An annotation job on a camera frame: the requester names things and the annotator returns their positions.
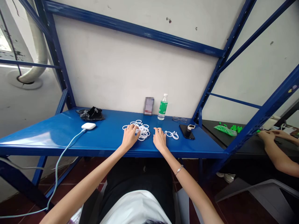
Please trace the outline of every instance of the blue metal shelf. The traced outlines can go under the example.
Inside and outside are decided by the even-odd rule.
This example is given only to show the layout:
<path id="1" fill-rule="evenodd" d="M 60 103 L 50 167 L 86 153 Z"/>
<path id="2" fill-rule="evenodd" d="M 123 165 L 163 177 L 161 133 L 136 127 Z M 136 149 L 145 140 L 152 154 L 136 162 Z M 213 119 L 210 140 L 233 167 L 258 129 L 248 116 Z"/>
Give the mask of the blue metal shelf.
<path id="1" fill-rule="evenodd" d="M 83 108 L 68 110 L 2 138 L 0 155 L 59 156 L 86 122 L 76 113 L 80 109 Z M 65 156 L 111 155 L 121 145 L 122 127 L 137 119 L 149 125 L 150 136 L 142 142 L 137 141 L 126 153 L 127 157 L 162 157 L 153 144 L 154 127 L 178 133 L 178 140 L 167 138 L 167 145 L 177 158 L 224 158 L 228 155 L 199 126 L 192 131 L 195 140 L 189 140 L 182 135 L 179 128 L 181 123 L 169 116 L 160 121 L 157 115 L 145 116 L 116 110 L 103 110 L 102 113 L 106 119 L 95 122 L 97 127 L 79 137 L 65 152 Z"/>
<path id="2" fill-rule="evenodd" d="M 221 168 L 230 155 L 235 153 L 298 89 L 299 86 L 298 65 L 263 106 L 212 93 L 212 89 L 220 73 L 229 66 L 256 38 L 258 38 L 259 35 L 265 31 L 265 29 L 267 29 L 267 27 L 269 27 L 290 5 L 292 5 L 295 0 L 286 0 L 280 8 L 277 9 L 271 17 L 240 47 L 240 49 L 238 49 L 236 53 L 230 57 L 229 60 L 227 60 L 227 58 L 230 55 L 256 0 L 246 0 L 223 50 L 53 1 L 35 0 L 38 13 L 34 11 L 33 7 L 27 0 L 19 1 L 32 16 L 39 28 L 44 32 L 54 65 L 4 59 L 0 59 L 0 63 L 55 68 L 63 93 L 55 116 L 0 139 L 0 155 L 3 157 L 7 157 L 7 155 L 39 155 L 41 156 L 39 166 L 44 166 L 47 156 L 59 156 L 73 136 L 81 131 L 81 125 L 85 123 L 75 112 L 75 110 L 79 108 L 76 108 L 75 99 L 56 32 L 53 14 L 122 31 L 128 34 L 219 58 L 194 115 L 192 119 L 188 120 L 191 124 L 198 121 L 199 125 L 193 130 L 193 134 L 196 138 L 195 140 L 187 140 L 183 138 L 179 128 L 179 123 L 172 121 L 171 117 L 168 116 L 165 117 L 164 121 L 159 121 L 157 116 L 144 116 L 140 113 L 103 110 L 106 120 L 96 122 L 97 127 L 94 130 L 87 131 L 87 133 L 80 136 L 74 145 L 66 151 L 65 156 L 109 156 L 121 144 L 121 138 L 115 138 L 114 136 L 121 136 L 123 134 L 122 126 L 129 124 L 133 120 L 141 119 L 144 124 L 148 124 L 150 126 L 151 135 L 143 142 L 137 141 L 137 143 L 126 153 L 125 156 L 161 157 L 161 154 L 154 147 L 152 139 L 154 133 L 152 128 L 161 127 L 163 130 L 176 131 L 180 135 L 179 140 L 167 138 L 167 145 L 174 156 L 218 159 L 208 173 L 209 177 Z M 202 110 L 209 95 L 221 97 L 226 100 L 231 100 L 259 109 L 226 150 L 219 147 L 219 145 L 216 144 L 201 129 Z M 61 113 L 65 103 L 69 110 Z M 31 182 L 20 171 L 13 167 L 10 167 L 3 162 L 0 162 L 0 166 L 5 167 L 5 169 L 0 169 L 1 177 L 20 192 L 23 192 L 40 207 L 45 206 L 47 203 L 47 197 L 38 191 L 36 187 L 42 174 L 41 170 L 36 171 L 33 181 Z"/>

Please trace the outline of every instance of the eyeglasses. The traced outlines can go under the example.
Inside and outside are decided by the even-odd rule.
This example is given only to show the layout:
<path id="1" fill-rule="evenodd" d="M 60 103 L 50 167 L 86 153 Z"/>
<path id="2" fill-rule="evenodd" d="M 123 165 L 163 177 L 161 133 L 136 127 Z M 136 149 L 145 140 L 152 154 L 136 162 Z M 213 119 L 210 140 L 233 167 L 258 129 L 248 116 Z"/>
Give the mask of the eyeglasses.
<path id="1" fill-rule="evenodd" d="M 180 120 L 180 121 L 184 122 L 185 124 L 187 124 L 187 118 L 172 117 L 172 120 L 174 120 L 174 121 Z"/>

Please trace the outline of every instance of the black table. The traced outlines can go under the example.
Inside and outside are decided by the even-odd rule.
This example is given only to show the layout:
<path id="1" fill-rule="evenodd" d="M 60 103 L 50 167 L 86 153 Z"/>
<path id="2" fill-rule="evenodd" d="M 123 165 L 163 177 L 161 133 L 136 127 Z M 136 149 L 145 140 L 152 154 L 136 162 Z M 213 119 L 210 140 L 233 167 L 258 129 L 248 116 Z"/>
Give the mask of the black table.
<path id="1" fill-rule="evenodd" d="M 242 126 L 243 128 L 245 127 L 244 124 L 222 122 L 221 125 L 223 124 L 226 124 L 228 128 L 230 128 L 233 125 Z M 235 137 L 218 131 L 214 128 L 217 125 L 219 125 L 219 121 L 202 120 L 203 128 L 205 128 L 217 140 L 219 140 L 220 143 L 224 145 L 224 147 L 228 147 L 228 145 L 235 139 Z M 281 143 L 277 143 L 277 145 L 287 156 L 289 156 L 294 161 L 299 161 L 298 146 L 282 138 L 276 138 L 276 140 Z M 264 150 L 264 142 L 257 135 L 253 135 L 239 149 L 239 151 L 232 156 L 233 159 L 249 159 L 259 157 L 267 157 L 267 154 Z"/>

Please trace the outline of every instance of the white pipe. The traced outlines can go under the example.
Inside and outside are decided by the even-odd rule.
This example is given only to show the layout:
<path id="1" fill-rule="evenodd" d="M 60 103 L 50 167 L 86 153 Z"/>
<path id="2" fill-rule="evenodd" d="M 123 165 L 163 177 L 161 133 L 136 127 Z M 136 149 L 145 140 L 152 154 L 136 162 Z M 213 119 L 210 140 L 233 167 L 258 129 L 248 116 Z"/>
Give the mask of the white pipe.
<path id="1" fill-rule="evenodd" d="M 36 11 L 36 7 L 35 7 L 35 4 L 33 3 L 33 0 L 28 0 L 28 2 L 31 4 L 33 9 Z M 35 50 L 36 50 L 35 63 L 48 64 L 48 53 L 47 53 L 47 47 L 46 47 L 46 43 L 45 43 L 44 34 L 28 13 L 27 13 L 27 18 L 29 21 L 30 29 L 31 29 L 32 36 L 33 36 L 33 42 L 34 42 L 34 46 L 35 46 Z M 45 69 L 46 68 L 43 68 L 43 67 L 33 66 L 25 74 L 18 77 L 18 80 L 22 83 L 33 82 L 45 71 Z"/>

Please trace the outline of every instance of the green label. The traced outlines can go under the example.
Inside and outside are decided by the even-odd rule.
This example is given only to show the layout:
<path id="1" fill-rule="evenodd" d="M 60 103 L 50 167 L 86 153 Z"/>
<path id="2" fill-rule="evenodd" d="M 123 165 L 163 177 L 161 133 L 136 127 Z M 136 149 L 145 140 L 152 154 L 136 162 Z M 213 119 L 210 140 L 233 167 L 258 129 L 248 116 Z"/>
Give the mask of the green label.
<path id="1" fill-rule="evenodd" d="M 166 108 L 167 108 L 167 104 L 168 104 L 168 102 L 161 101 L 160 108 L 159 108 L 159 113 L 160 114 L 165 114 Z"/>

